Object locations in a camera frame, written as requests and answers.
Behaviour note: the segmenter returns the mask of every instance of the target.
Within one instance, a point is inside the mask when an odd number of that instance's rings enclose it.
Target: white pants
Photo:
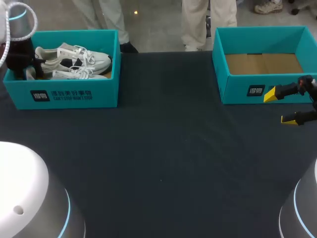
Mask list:
[[[183,0],[182,40],[185,45],[202,49],[206,43],[206,12],[209,0]],[[211,39],[217,27],[237,26],[236,0],[210,0]]]
[[[88,29],[102,29],[102,25],[97,18],[93,0],[73,0],[73,2],[82,13]],[[108,29],[118,30],[120,44],[128,43],[129,34],[125,30],[120,1],[99,0],[99,4]]]

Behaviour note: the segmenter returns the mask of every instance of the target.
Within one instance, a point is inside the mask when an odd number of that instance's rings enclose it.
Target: sneaker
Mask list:
[[[254,12],[257,14],[270,14],[270,13],[278,13],[282,12],[283,10],[283,3],[282,1],[280,3],[274,3],[272,1],[268,1],[264,3],[263,5],[256,5],[254,7]]]
[[[185,52],[191,52],[191,51],[202,51],[202,49],[185,45]]]
[[[107,79],[102,75],[93,74],[94,68],[72,66],[69,72],[54,70],[51,79]]]
[[[72,66],[68,72],[53,70],[50,75],[45,74],[44,79],[107,79],[102,75],[93,75],[92,68]],[[26,80],[36,80],[36,73],[33,67],[26,69]]]
[[[138,50],[131,44],[131,42],[120,45],[121,53],[138,53]]]
[[[93,67],[93,75],[97,75],[110,72],[112,66],[112,59],[109,55],[66,43],[51,50],[37,47],[35,54],[40,59],[46,60],[45,63],[41,64],[44,73],[52,73],[53,70],[68,72],[72,66],[84,66]]]
[[[26,80],[35,80],[36,79],[36,72],[33,67],[29,67],[25,71]]]

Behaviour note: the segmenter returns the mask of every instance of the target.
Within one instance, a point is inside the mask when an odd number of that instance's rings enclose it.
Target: table surface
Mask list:
[[[87,238],[278,238],[316,158],[311,105],[223,105],[211,52],[123,55],[116,109],[18,111],[0,141],[35,150],[82,210]]]

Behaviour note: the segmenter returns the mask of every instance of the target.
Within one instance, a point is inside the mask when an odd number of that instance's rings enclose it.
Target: shoe box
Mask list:
[[[28,109],[114,108],[117,106],[121,52],[116,30],[43,31],[32,37],[34,48],[78,45],[112,57],[107,79],[16,80],[8,70],[3,83],[15,106]]]
[[[305,26],[217,28],[212,53],[224,104],[260,104],[275,85],[317,76],[317,44]],[[272,103],[311,103],[291,95]]]

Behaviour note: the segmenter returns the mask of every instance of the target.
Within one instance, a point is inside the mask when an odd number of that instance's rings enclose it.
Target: person's leg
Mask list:
[[[268,0],[264,4],[256,5],[254,12],[257,14],[277,13],[283,10],[282,0]]]
[[[201,50],[206,43],[207,8],[208,0],[182,2],[182,41],[186,51]]]
[[[118,30],[122,53],[137,53],[130,43],[129,33],[125,30],[123,13],[119,0],[99,0],[108,29]]]
[[[211,0],[211,38],[217,27],[237,26],[236,0]]]
[[[73,0],[75,6],[81,12],[88,29],[102,29],[98,21],[92,0]]]

